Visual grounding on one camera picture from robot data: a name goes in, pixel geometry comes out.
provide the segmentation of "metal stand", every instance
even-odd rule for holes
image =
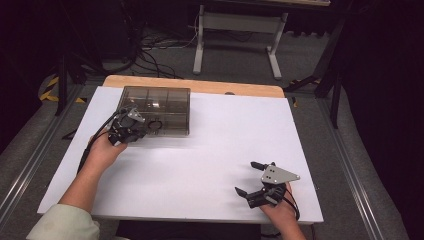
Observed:
[[[203,34],[204,29],[218,30],[234,30],[234,31],[249,31],[261,33],[273,33],[272,46],[268,46],[267,54],[271,64],[274,78],[281,79],[280,67],[278,66],[275,52],[283,34],[284,26],[287,22],[287,13],[283,13],[281,17],[257,17],[234,14],[210,13],[205,12],[205,6],[201,5],[199,10],[199,26],[197,34],[197,49],[194,58],[193,73],[198,75],[202,68],[203,59]]]

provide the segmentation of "human hand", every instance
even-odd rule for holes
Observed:
[[[290,184],[286,183],[287,191],[292,192]],[[284,194],[291,203],[294,204],[294,199],[290,193]],[[292,206],[286,201],[281,201],[277,206],[263,205],[259,207],[271,220],[272,224],[280,230],[283,239],[305,239],[300,231],[296,220],[296,212]]]
[[[87,157],[83,169],[90,169],[103,173],[108,167],[110,167],[118,157],[118,155],[127,148],[128,144],[120,143],[113,146],[108,139],[106,129],[103,129],[99,137],[94,141],[91,146],[90,153]]]

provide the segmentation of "white table surface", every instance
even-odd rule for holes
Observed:
[[[99,87],[38,213],[56,204],[75,177],[91,135],[116,110],[122,88]],[[292,182],[301,223],[323,217],[287,99],[191,93],[190,135],[132,143],[102,176],[92,214],[114,219],[269,223],[234,187],[262,187],[250,162],[275,162]]]

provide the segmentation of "gray carpet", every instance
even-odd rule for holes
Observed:
[[[277,51],[283,81],[277,82],[273,79],[265,54],[265,47],[271,39],[271,35],[254,34],[248,42],[240,43],[222,34],[209,34],[205,40],[202,73],[198,76],[191,73],[195,51],[193,45],[184,49],[151,50],[149,53],[158,63],[173,67],[178,75],[187,79],[287,86],[289,81],[303,79],[313,72],[327,41],[327,37],[294,38],[290,34],[283,35],[281,47]],[[105,64],[106,67],[111,68],[116,65],[116,63]],[[127,70],[122,74],[137,75],[136,71],[146,72],[137,67],[132,69],[134,71]],[[99,77],[90,79],[80,97],[90,99],[95,85],[101,84],[102,79]],[[314,225],[316,237],[317,239],[369,239],[341,168],[339,153],[331,137],[331,129],[325,124],[327,116],[320,111],[318,100],[310,94],[313,86],[307,86],[305,89],[303,94],[287,95],[296,96],[298,106],[292,106],[292,112],[312,179],[318,189],[317,194],[324,216],[324,223]],[[56,103],[44,101],[42,108],[0,155],[0,197],[6,196],[14,178],[31,156],[40,136],[53,118],[55,107]],[[0,232],[0,239],[24,239],[39,219],[36,214],[38,205],[70,143],[69,140],[61,140],[61,137],[78,127],[86,107],[87,104],[72,105],[43,163],[3,231]],[[379,181],[356,132],[345,94],[342,94],[341,99],[338,131],[343,137],[355,170],[367,191],[383,236],[386,239],[408,239],[399,213]],[[100,239],[111,239],[116,230],[117,221],[100,220],[100,223],[102,233]],[[264,225],[262,229],[267,233],[275,232],[275,229],[269,225]],[[308,239],[312,239],[310,226],[302,226],[302,231]]]

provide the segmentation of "transparent plastic box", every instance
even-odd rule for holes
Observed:
[[[135,106],[148,135],[186,136],[190,126],[190,88],[126,86],[118,109]]]

